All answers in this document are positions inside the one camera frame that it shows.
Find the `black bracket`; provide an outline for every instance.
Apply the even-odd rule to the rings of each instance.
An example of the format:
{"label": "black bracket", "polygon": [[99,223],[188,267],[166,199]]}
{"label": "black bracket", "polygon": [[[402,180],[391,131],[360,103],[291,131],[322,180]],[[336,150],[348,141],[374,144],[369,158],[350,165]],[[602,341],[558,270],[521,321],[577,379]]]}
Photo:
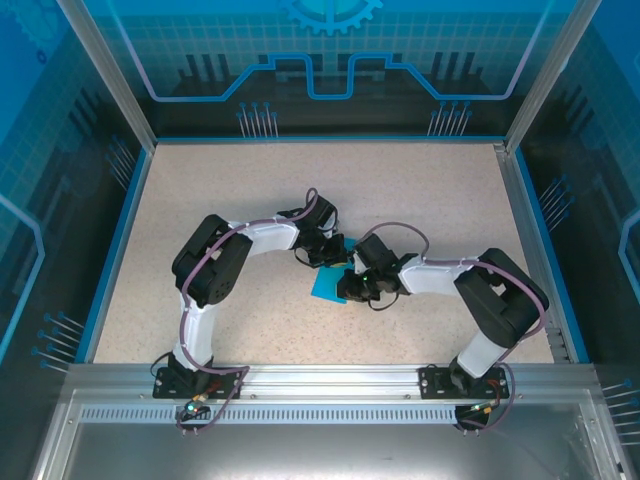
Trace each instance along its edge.
{"label": "black bracket", "polygon": [[[194,372],[182,366],[171,353],[167,366],[159,368],[155,375],[153,398],[187,400],[207,392],[210,399],[227,399],[239,377],[240,373],[214,375],[200,370]],[[233,398],[240,397],[240,390]]]}
{"label": "black bracket", "polygon": [[[185,382],[181,376],[177,375],[176,372],[169,367],[159,368],[158,373],[156,373],[155,385],[153,386],[153,398],[187,400],[211,387],[215,387],[215,384],[219,383],[219,386],[209,393],[209,399],[226,400],[235,385],[235,381],[238,379],[237,375],[240,375],[234,373],[228,375],[200,373],[202,377],[198,383],[203,387],[197,387],[194,384]],[[238,389],[233,398],[240,397],[240,390],[241,388]]]}
{"label": "black bracket", "polygon": [[490,368],[482,378],[479,378],[470,388],[468,395],[462,395],[460,390],[451,382],[451,370],[449,367],[437,367],[429,365],[418,369],[418,385],[420,397],[423,400],[493,400],[496,398],[496,390],[489,382],[497,382],[500,399],[509,398],[509,386],[504,369],[500,367]]}

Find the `blue circuit graphic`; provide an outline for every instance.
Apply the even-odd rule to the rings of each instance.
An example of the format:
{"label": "blue circuit graphic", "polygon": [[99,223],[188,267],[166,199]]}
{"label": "blue circuit graphic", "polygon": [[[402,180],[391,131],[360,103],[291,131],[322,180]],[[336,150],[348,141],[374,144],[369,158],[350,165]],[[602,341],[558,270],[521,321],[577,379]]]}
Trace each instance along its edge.
{"label": "blue circuit graphic", "polygon": [[311,28],[315,35],[346,34],[351,28],[360,28],[363,20],[371,20],[373,11],[382,7],[380,0],[282,0],[281,4],[289,12],[289,20]]}
{"label": "blue circuit graphic", "polygon": [[60,28],[55,0],[0,0],[0,13],[13,16],[39,49],[51,42]]}

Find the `speckled beige table surface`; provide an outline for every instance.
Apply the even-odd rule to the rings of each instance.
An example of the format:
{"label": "speckled beige table surface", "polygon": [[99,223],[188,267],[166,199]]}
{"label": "speckled beige table surface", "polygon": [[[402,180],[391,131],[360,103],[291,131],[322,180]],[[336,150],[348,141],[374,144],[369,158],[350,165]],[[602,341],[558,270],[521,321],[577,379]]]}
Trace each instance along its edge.
{"label": "speckled beige table surface", "polygon": [[[499,247],[525,266],[491,145],[291,143],[159,145],[102,336],[96,363],[150,363],[173,348],[180,303],[171,263],[202,219],[270,217],[304,205],[307,188],[340,210],[340,229],[359,238],[388,220],[411,223],[433,258]],[[418,252],[412,232],[379,232],[398,254]],[[252,257],[221,305],[212,339],[216,362],[414,364],[449,362],[476,332],[462,300],[401,297],[389,310],[310,295],[317,272],[292,252]],[[544,334],[513,362],[551,362]]]}

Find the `cable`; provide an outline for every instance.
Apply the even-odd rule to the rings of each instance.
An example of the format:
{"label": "cable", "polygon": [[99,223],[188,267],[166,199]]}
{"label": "cable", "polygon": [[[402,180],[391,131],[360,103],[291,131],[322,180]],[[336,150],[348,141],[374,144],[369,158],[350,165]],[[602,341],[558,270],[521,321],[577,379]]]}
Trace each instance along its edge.
{"label": "cable", "polygon": [[527,295],[531,301],[533,302],[533,304],[536,306],[536,309],[538,310],[538,314],[539,314],[539,319],[538,319],[538,324],[529,332],[525,333],[523,335],[523,337],[520,339],[520,341],[512,348],[510,348],[509,350],[507,350],[506,352],[504,352],[502,354],[502,356],[498,359],[498,361],[502,361],[505,358],[507,358],[507,356],[513,351],[513,349],[515,347],[517,347],[522,341],[526,340],[527,338],[530,338],[531,336],[535,335],[536,333],[538,333],[540,330],[542,330],[543,328],[545,328],[547,326],[547,316],[544,310],[544,306],[542,305],[542,302],[540,301],[540,299],[538,298],[538,296],[534,293],[533,290],[531,290],[525,283],[523,283],[522,281],[520,281],[519,279],[517,279],[516,277],[514,277],[513,275],[511,275],[509,272],[496,267],[495,265],[491,265],[490,263],[485,263],[485,262],[481,262],[479,260],[471,260],[471,259],[462,259],[462,260],[429,260],[426,258],[426,254],[429,251],[429,238],[417,227],[414,227],[413,225],[410,225],[408,223],[404,223],[404,222],[384,222],[384,223],[380,223],[378,225],[373,226],[372,228],[369,229],[369,231],[367,231],[367,233],[365,233],[362,238],[360,240],[358,240],[358,242],[361,242],[362,240],[364,240],[365,238],[367,238],[369,235],[371,235],[375,230],[382,228],[382,227],[386,227],[386,226],[398,226],[398,227],[404,227],[404,228],[408,228],[409,230],[414,231],[415,233],[417,233],[418,235],[420,235],[420,237],[424,240],[425,243],[425,247],[422,250],[422,253],[420,254],[422,260],[424,261],[424,263],[426,265],[433,265],[433,266],[448,266],[448,267],[458,267],[461,265],[468,265],[468,266],[472,266],[472,267],[481,267],[484,268],[486,270],[489,270],[493,273],[496,273],[498,275],[500,275],[502,278],[504,278],[505,280],[510,281],[511,283],[513,283],[516,287],[518,287],[520,290],[522,290],[522,292],[524,292],[525,295]]}
{"label": "cable", "polygon": [[504,278],[505,280],[508,280],[509,282],[513,283],[516,287],[518,287],[520,290],[522,290],[522,292],[527,297],[529,297],[529,299],[536,306],[536,309],[538,310],[538,314],[540,315],[540,317],[538,319],[538,324],[532,330],[529,330],[527,333],[525,333],[522,336],[522,338],[518,341],[518,343],[516,345],[514,345],[509,350],[504,352],[502,354],[502,356],[498,359],[499,362],[504,360],[505,358],[507,358],[509,356],[509,354],[513,351],[513,349],[516,348],[520,343],[522,343],[527,338],[532,337],[533,335],[535,335],[536,333],[538,333],[540,330],[542,330],[544,327],[547,326],[547,315],[546,315],[546,313],[544,311],[544,306],[542,305],[542,302],[540,301],[538,296],[524,282],[522,282],[521,280],[517,279],[516,277],[511,275],[509,272],[501,269],[500,267],[496,267],[495,265],[491,265],[490,263],[486,263],[486,262],[481,262],[479,260],[470,260],[470,259],[462,259],[462,260],[428,260],[428,259],[424,258],[423,260],[424,260],[424,263],[426,265],[448,266],[448,267],[457,267],[457,266],[460,266],[460,265],[468,265],[468,266],[472,266],[472,267],[481,267],[481,268],[489,270],[489,271],[491,271],[493,273],[497,273],[502,278]]}
{"label": "cable", "polygon": [[504,421],[505,418],[507,418],[507,415],[511,411],[511,408],[513,408],[513,402],[515,402],[516,400],[516,376],[513,373],[513,369],[506,363],[498,363],[497,365],[503,366],[505,370],[509,373],[509,379],[511,380],[511,396],[509,397],[509,401],[507,402],[507,406],[504,408],[502,415],[500,415],[498,419],[495,422],[493,422],[491,425],[483,426],[482,429],[487,432],[494,430],[498,425],[500,425]]}
{"label": "cable", "polygon": [[160,363],[161,360],[167,358],[169,355],[171,355],[171,350],[169,350],[168,352],[163,353],[162,355],[160,355],[158,358],[156,358],[153,363],[151,364],[151,366],[149,367],[149,372],[151,373],[151,376],[153,378],[156,378],[156,374],[153,373],[153,367],[155,367],[158,363]]}
{"label": "cable", "polygon": [[313,265],[311,265],[309,262],[305,262],[304,260],[302,260],[299,256],[298,256],[298,250],[297,248],[295,248],[293,250],[293,256],[296,258],[296,260],[298,260],[301,264],[303,264],[305,267],[310,267],[313,268]]}
{"label": "cable", "polygon": [[408,228],[409,230],[411,230],[411,231],[417,233],[418,235],[420,235],[420,238],[422,238],[422,240],[424,240],[424,249],[422,250],[422,253],[420,254],[420,257],[424,258],[427,255],[427,252],[429,251],[429,247],[430,247],[429,238],[424,233],[422,233],[422,231],[419,228],[414,227],[413,225],[409,225],[408,223],[404,223],[404,222],[383,222],[383,223],[379,223],[378,225],[374,225],[373,227],[371,227],[367,231],[367,233],[365,233],[360,238],[360,240],[358,240],[357,243],[360,243],[363,240],[365,240],[369,235],[371,235],[373,232],[375,232],[379,228],[389,227],[389,226]]}
{"label": "cable", "polygon": [[[311,200],[309,200],[309,195],[310,194],[313,194],[313,196],[311,197]],[[305,206],[305,209],[300,214],[298,214],[298,215],[296,215],[296,216],[294,216],[292,218],[283,219],[283,221],[286,222],[286,223],[292,223],[292,222],[297,222],[298,220],[301,220],[304,217],[306,217],[314,209],[314,207],[316,206],[316,203],[318,203],[318,190],[316,190],[313,187],[310,188],[309,190],[307,190],[306,200],[307,200],[307,205]],[[180,291],[182,293],[182,299],[184,300],[184,305],[185,305],[184,310],[182,312],[182,317],[180,318],[180,348],[182,349],[182,353],[184,354],[184,356],[187,359],[187,361],[191,365],[196,367],[198,370],[200,370],[202,372],[206,372],[206,373],[211,373],[213,375],[228,375],[228,374],[232,374],[232,373],[240,373],[240,378],[238,379],[238,381],[237,381],[236,385],[234,386],[234,388],[231,390],[231,393],[229,394],[229,397],[227,397],[227,399],[225,400],[224,404],[222,405],[222,407],[220,408],[220,410],[218,411],[216,416],[213,417],[211,422],[209,422],[208,424],[206,424],[203,427],[201,427],[199,429],[200,431],[204,431],[204,430],[206,430],[208,428],[211,428],[215,424],[215,422],[220,418],[220,416],[223,414],[223,412],[225,411],[225,409],[229,405],[229,402],[231,401],[233,396],[236,394],[236,392],[238,391],[238,389],[242,385],[245,376],[249,372],[249,368],[250,367],[244,366],[244,367],[235,367],[235,368],[228,368],[228,369],[209,368],[209,367],[205,367],[204,365],[200,365],[193,358],[193,356],[191,356],[191,353],[189,353],[189,351],[187,350],[187,344],[186,344],[187,317],[189,316],[189,309],[191,307],[191,297],[189,297],[189,293],[188,293],[189,292],[189,286],[191,285],[191,282],[193,281],[195,276],[200,272],[200,270],[202,270],[202,267],[204,267],[204,265],[213,257],[213,255],[218,251],[218,249],[229,238],[231,238],[236,233],[238,233],[238,232],[240,232],[240,231],[242,231],[242,230],[244,230],[244,229],[246,229],[248,227],[252,227],[252,226],[255,226],[255,225],[267,225],[267,224],[273,224],[273,223],[279,223],[279,219],[278,218],[265,218],[265,219],[261,219],[261,220],[253,220],[253,221],[251,221],[249,223],[244,223],[244,224],[238,225],[237,227],[232,228],[228,232],[224,233],[218,240],[215,241],[215,243],[211,246],[211,248],[207,251],[207,253],[196,264],[194,269],[191,271],[191,273],[185,279],[184,284],[182,285],[182,288],[180,289]],[[184,426],[182,425],[182,422],[180,421],[179,417],[178,417],[178,421],[177,421],[176,425],[178,426],[178,428],[182,429],[183,431],[187,431],[187,430],[185,430]]]}
{"label": "cable", "polygon": [[373,305],[371,305],[371,299],[367,300],[367,305],[369,305],[369,308],[371,310],[373,310],[374,312],[382,312],[384,310],[386,310],[387,308],[390,308],[393,306],[394,303],[396,303],[398,301],[398,298],[400,298],[400,293],[396,292],[396,298],[393,299],[393,302],[391,302],[389,305],[385,305],[384,307],[374,307]]}
{"label": "cable", "polygon": [[493,387],[496,392],[496,407],[500,406],[500,384],[497,380],[488,380],[487,383]]}
{"label": "cable", "polygon": [[[311,193],[311,189],[307,190],[307,195],[305,196],[305,200],[307,201],[307,204],[309,204],[310,200],[309,200],[309,193]],[[322,233],[327,233],[327,232],[332,232],[334,228],[336,228],[338,226],[338,208],[334,207],[336,209],[336,213],[334,214],[333,218],[333,225],[331,225],[329,228],[319,228],[318,231],[322,232]],[[301,208],[296,208],[294,210],[291,210],[291,212],[301,212],[302,209]]]}

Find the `metal panel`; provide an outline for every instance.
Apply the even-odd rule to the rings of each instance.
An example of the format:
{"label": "metal panel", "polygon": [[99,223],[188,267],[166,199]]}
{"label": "metal panel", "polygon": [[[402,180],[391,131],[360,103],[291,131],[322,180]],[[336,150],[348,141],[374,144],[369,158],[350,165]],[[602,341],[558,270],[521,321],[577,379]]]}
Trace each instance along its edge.
{"label": "metal panel", "polygon": [[64,478],[598,478],[575,415],[574,407],[515,408],[501,427],[507,438],[448,425],[218,425],[182,438],[163,425],[82,424]]}
{"label": "metal panel", "polygon": [[[589,446],[593,453],[592,461],[595,463],[596,469],[601,472],[617,470],[618,452],[621,450],[619,450],[620,446],[617,442],[612,442],[610,441],[612,438],[607,437],[610,430],[608,430],[606,422],[611,422],[607,406],[584,402],[580,405],[580,411],[582,425],[587,433],[586,438],[589,439]],[[631,474],[632,470],[627,468],[625,472]]]}
{"label": "metal panel", "polygon": [[[422,365],[256,365],[234,404],[416,404],[460,405],[473,399],[420,400],[417,368]],[[593,365],[515,364],[516,403],[578,404],[585,392],[601,399]],[[151,398],[148,365],[71,365],[62,401],[83,405],[182,404]]]}
{"label": "metal panel", "polygon": [[[94,473],[98,475],[93,475],[92,478],[123,478],[125,473],[120,471],[121,468],[130,469],[125,470],[130,473],[144,468],[145,465],[149,473],[154,472],[156,478],[171,478],[168,472],[174,467],[167,466],[166,469],[160,467],[164,459],[152,461],[151,456],[145,459],[140,455],[132,454],[139,448],[154,451],[165,451],[164,448],[177,449],[176,455],[172,457],[176,462],[174,465],[176,468],[177,466],[185,468],[184,462],[191,462],[193,465],[201,464],[202,468],[209,470],[216,468],[215,462],[227,465],[225,463],[227,458],[224,456],[201,458],[199,453],[200,445],[207,445],[208,451],[218,451],[218,453],[220,449],[226,448],[224,446],[211,450],[209,442],[192,444],[190,442],[193,439],[187,440],[187,443],[174,445],[174,442],[180,441],[180,435],[176,429],[167,428],[167,423],[182,401],[151,398],[153,378],[149,374],[148,367],[148,365],[72,365],[61,396],[63,403],[59,406],[59,413],[56,414],[56,421],[47,438],[47,448],[42,452],[36,478],[59,478],[56,475],[60,472],[60,466],[66,464],[68,460],[66,478],[83,478],[82,475],[87,474],[85,470],[88,468],[87,465],[91,464],[94,464]],[[511,440],[505,442],[504,439],[494,438],[494,435],[481,434],[481,438],[485,440],[477,445],[459,443],[465,442],[464,437],[459,431],[450,427],[412,425],[426,423],[426,415],[429,414],[424,412],[430,411],[443,412],[444,418],[438,421],[448,422],[450,419],[445,412],[450,412],[453,404],[465,403],[420,400],[416,371],[418,367],[418,365],[254,366],[247,377],[241,398],[234,401],[231,406],[231,412],[235,413],[230,413],[229,418],[235,425],[222,422],[213,432],[210,432],[208,438],[214,442],[218,442],[221,436],[225,439],[233,439],[232,443],[257,442],[254,448],[259,449],[260,452],[271,452],[272,456],[268,457],[270,463],[261,456],[262,454],[252,450],[254,453],[244,460],[248,462],[247,465],[250,465],[247,468],[258,468],[259,465],[252,461],[256,458],[262,459],[266,462],[265,468],[279,472],[277,476],[284,474],[283,471],[278,470],[284,468],[282,465],[288,468],[286,462],[292,462],[294,470],[302,468],[297,465],[296,458],[290,456],[292,450],[308,458],[315,453],[314,448],[319,449],[325,460],[330,457],[330,452],[334,452],[334,455],[338,455],[338,452],[345,453],[349,458],[358,458],[357,470],[362,474],[362,478],[370,474],[365,467],[367,462],[375,463],[379,460],[376,460],[378,457],[375,455],[396,458],[400,455],[398,452],[404,450],[412,452],[410,455],[407,454],[408,456],[400,455],[406,466],[399,468],[394,464],[394,469],[390,472],[391,476],[406,478],[405,474],[412,472],[416,475],[420,472],[422,472],[421,475],[424,472],[434,473],[425,466],[424,458],[413,452],[415,448],[419,448],[423,453],[437,451],[438,454],[435,457],[442,457],[441,462],[446,460],[446,464],[441,464],[439,469],[442,475],[458,472],[459,478],[491,478],[488,472],[493,471],[492,475],[496,472],[495,467],[492,470],[490,464],[480,461],[479,464],[474,465],[473,462],[465,461],[459,465],[456,462],[460,458],[476,460],[490,458],[495,465],[495,462],[501,461],[505,452],[508,452],[508,457],[517,459],[518,465],[528,465],[532,469],[534,476],[531,478],[538,478],[540,469],[543,467],[538,461],[532,464],[532,457],[523,453],[529,447],[520,445],[521,440],[523,444],[528,444],[534,437],[538,438],[536,448],[542,450],[546,461],[556,458],[558,450],[566,451],[566,442],[571,444],[572,450],[580,450],[579,457],[586,455],[588,458],[595,458],[597,454],[601,458],[600,461],[594,460],[589,463],[585,462],[584,458],[576,462],[572,456],[570,458],[563,456],[560,460],[551,461],[555,470],[562,470],[563,465],[571,465],[572,470],[577,469],[575,471],[581,472],[579,475],[582,475],[575,478],[589,478],[585,475],[591,475],[592,468],[599,470],[600,473],[596,475],[600,475],[600,478],[615,478],[617,475],[617,470],[612,470],[611,462],[602,461],[607,455],[602,453],[602,449],[610,451],[607,444],[610,439],[602,433],[601,421],[597,420],[590,425],[589,431],[575,428],[576,419],[580,413],[579,406],[584,405],[587,409],[589,405],[594,405],[593,408],[604,405],[592,365],[514,365],[516,376],[514,409],[509,421],[505,422],[505,427],[500,429],[500,435],[507,434]],[[220,403],[212,403],[211,406],[214,409],[219,408]],[[160,413],[140,414],[142,411]],[[280,419],[274,418],[272,423],[265,419],[266,413],[258,413],[266,411],[279,412],[277,415]],[[326,420],[323,421],[322,418],[319,421],[314,420],[312,414],[303,413],[309,411],[325,412],[325,415],[326,412],[333,412],[330,413],[333,415],[333,420],[330,421],[334,424],[325,425],[328,423]],[[358,419],[358,414],[355,412],[368,413],[363,413],[363,418]],[[98,418],[102,415],[110,417],[105,420],[108,423]],[[136,419],[140,415],[150,415],[154,418],[149,421],[145,419],[140,421],[140,418]],[[561,431],[557,430],[561,425],[563,426]],[[527,435],[519,437],[524,431],[528,432]],[[72,449],[70,439],[73,437],[77,438]],[[110,440],[112,437],[120,440],[112,441]],[[256,438],[267,443],[262,444]],[[349,439],[346,444],[342,443],[345,439]],[[561,439],[562,444],[556,445],[557,440],[554,439]],[[139,442],[144,442],[145,446],[140,447]],[[413,442],[428,444],[429,448],[417,447]],[[363,445],[369,446],[366,454],[365,450],[362,450]],[[440,447],[433,450],[437,445],[446,446],[448,454],[439,451]],[[120,458],[119,450],[125,447],[127,458]],[[95,455],[98,451],[101,452],[102,460],[97,461],[96,464]],[[102,462],[106,462],[104,467],[99,466]],[[331,470],[330,463],[325,467]]]}
{"label": "metal panel", "polygon": [[577,363],[580,360],[571,337],[567,317],[562,308],[560,293],[553,277],[551,265],[542,244],[542,237],[536,226],[535,215],[526,193],[522,173],[518,168],[514,155],[508,154],[504,146],[496,146],[496,156],[498,157],[516,228],[520,234],[529,274],[549,297],[547,335],[549,336],[554,360],[560,363],[568,359]]}

